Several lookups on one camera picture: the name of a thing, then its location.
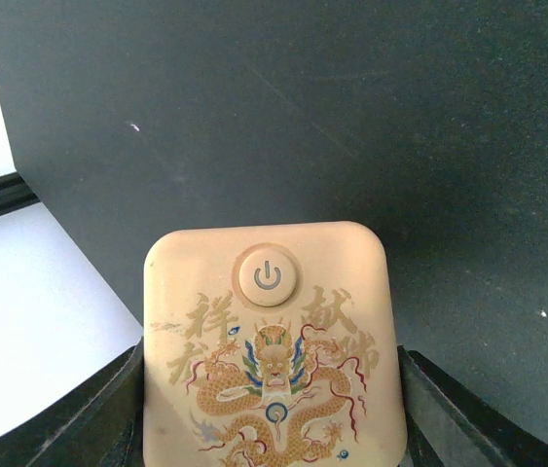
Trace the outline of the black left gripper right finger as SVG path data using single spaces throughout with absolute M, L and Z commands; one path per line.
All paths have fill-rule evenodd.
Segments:
M 419 352 L 398 358 L 413 466 L 548 466 L 548 444 Z

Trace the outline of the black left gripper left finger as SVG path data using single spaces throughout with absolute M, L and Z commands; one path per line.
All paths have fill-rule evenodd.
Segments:
M 143 343 L 0 436 L 0 466 L 142 466 Z

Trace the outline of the beige dragon cube socket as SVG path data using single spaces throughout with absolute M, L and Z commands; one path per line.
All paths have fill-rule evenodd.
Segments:
M 148 466 L 396 466 L 384 248 L 352 222 L 169 233 L 144 266 Z

